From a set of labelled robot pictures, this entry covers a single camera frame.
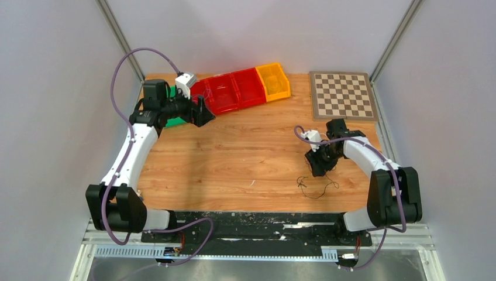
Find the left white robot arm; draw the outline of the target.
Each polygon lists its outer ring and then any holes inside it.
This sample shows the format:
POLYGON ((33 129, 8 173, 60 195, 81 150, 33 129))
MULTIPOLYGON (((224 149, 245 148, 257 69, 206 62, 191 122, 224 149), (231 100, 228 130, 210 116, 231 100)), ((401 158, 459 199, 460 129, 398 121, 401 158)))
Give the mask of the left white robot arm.
POLYGON ((146 207, 137 194, 137 183, 151 148, 171 119, 201 127, 215 119, 204 97, 193 96, 197 79, 184 73, 175 79, 175 87, 162 79, 147 80, 143 97, 125 119, 126 138, 111 169, 98 184, 85 192, 95 228, 101 231, 139 233, 156 231, 164 242, 173 242, 179 234, 175 214, 169 210, 146 207))

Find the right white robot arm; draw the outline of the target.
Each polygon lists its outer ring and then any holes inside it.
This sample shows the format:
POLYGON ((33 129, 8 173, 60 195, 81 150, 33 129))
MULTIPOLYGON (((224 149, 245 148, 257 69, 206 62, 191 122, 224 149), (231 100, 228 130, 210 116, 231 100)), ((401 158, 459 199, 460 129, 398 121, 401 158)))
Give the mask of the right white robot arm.
POLYGON ((341 214, 335 239, 349 244, 358 231, 389 228, 405 232, 408 223, 423 217, 418 172, 395 163, 375 148, 360 130, 350 130, 344 119, 326 124, 326 138, 317 130, 294 128, 295 135, 310 145, 305 158, 312 175, 323 177, 340 159, 349 159, 368 177, 366 206, 341 214))

